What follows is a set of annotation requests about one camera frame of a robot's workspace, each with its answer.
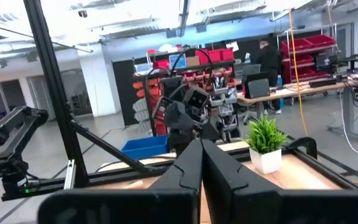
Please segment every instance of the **cardboard box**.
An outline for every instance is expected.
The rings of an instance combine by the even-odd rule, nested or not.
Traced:
[[[200,60],[198,59],[198,56],[187,57],[186,58],[186,65],[187,65],[187,67],[200,65]]]

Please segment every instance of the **black robotic arm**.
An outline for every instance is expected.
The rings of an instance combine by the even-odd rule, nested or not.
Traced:
[[[27,186],[25,173],[29,165],[22,160],[22,152],[35,130],[47,120],[47,111],[28,106],[14,108],[0,120],[0,146],[6,143],[14,129],[17,130],[12,141],[0,153],[0,178],[7,193],[22,191]]]

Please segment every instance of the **green plant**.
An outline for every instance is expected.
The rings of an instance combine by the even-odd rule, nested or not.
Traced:
[[[266,154],[280,149],[287,138],[276,128],[276,120],[260,117],[257,122],[250,122],[250,134],[246,142],[259,154]]]

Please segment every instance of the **blue bin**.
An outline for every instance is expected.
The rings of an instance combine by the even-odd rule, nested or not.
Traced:
[[[277,80],[277,85],[283,85],[283,79],[281,78],[281,76],[278,77]],[[282,109],[284,107],[284,99],[280,99],[280,108]]]
[[[143,159],[168,153],[168,138],[164,135],[130,140],[121,152],[131,159]]]

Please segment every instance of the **person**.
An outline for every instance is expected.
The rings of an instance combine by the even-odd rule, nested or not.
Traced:
[[[260,72],[268,72],[268,82],[269,86],[277,86],[278,73],[280,70],[280,52],[274,46],[269,44],[268,39],[262,39],[259,42],[259,52],[255,59],[256,64],[260,64]],[[275,114],[281,113],[280,100],[272,100],[273,108]],[[265,114],[268,114],[269,104],[267,101],[264,101]]]

